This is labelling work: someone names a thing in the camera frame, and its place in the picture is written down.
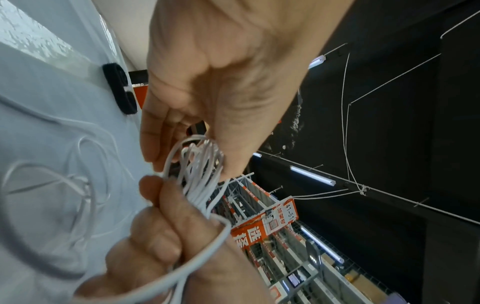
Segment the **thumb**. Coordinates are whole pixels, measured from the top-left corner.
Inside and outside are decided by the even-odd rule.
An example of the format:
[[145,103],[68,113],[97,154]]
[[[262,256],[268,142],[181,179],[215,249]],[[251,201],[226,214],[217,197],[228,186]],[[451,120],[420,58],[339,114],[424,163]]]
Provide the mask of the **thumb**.
[[206,219],[187,201],[174,180],[164,181],[159,195],[159,208],[177,232],[186,260],[191,259],[207,247],[222,229]]

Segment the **display screen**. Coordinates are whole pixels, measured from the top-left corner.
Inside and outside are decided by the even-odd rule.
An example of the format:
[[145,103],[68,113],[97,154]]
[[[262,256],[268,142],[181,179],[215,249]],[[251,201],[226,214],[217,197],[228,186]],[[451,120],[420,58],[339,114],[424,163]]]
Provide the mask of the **display screen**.
[[293,287],[297,287],[310,277],[310,273],[302,266],[287,276]]

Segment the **dark ceiling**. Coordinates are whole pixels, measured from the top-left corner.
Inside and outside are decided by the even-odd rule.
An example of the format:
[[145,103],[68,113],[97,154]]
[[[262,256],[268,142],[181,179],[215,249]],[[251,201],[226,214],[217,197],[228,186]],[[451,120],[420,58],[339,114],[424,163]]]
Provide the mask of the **dark ceiling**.
[[[260,150],[347,178],[348,54],[345,117],[348,103],[441,53],[351,105],[348,159],[359,183],[480,220],[480,14],[440,39],[478,10],[478,1],[357,0],[322,54],[348,44],[309,71],[301,105],[295,97]],[[267,191],[282,185],[280,197],[332,190],[268,157],[250,168]],[[296,205],[302,221],[360,266],[422,301],[424,217],[359,195]]]

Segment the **fluorescent light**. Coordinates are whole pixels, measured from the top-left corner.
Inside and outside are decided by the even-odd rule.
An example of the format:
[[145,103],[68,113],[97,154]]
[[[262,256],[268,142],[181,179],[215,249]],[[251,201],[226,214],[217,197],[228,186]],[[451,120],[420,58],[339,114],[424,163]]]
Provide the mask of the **fluorescent light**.
[[327,58],[324,55],[318,56],[317,58],[312,60],[312,62],[308,66],[308,69],[310,70],[311,68],[321,65],[326,59]]
[[300,229],[308,235],[315,243],[317,243],[323,250],[325,250],[331,257],[336,259],[340,264],[343,264],[345,262],[344,259],[342,259],[338,254],[336,254],[333,250],[330,249],[325,243],[323,243],[321,240],[319,240],[317,237],[315,237],[313,234],[311,234],[308,230],[306,230],[304,227],[300,227]]
[[309,178],[313,178],[314,180],[317,180],[319,182],[322,182],[322,183],[330,185],[330,186],[335,186],[335,183],[336,183],[332,179],[317,175],[315,173],[308,172],[306,170],[303,170],[303,169],[300,169],[300,168],[297,168],[297,167],[294,167],[294,166],[290,166],[290,170],[294,171],[294,172],[297,172],[297,173],[300,173],[302,175],[305,175]]

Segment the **black object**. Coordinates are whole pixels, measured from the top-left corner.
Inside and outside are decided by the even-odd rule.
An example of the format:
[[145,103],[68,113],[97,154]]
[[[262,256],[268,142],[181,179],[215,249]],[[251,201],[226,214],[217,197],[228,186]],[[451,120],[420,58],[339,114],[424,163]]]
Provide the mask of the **black object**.
[[120,110],[127,115],[137,113],[137,101],[132,92],[125,92],[124,87],[129,85],[125,71],[117,63],[109,63],[102,66],[103,74],[115,97]]

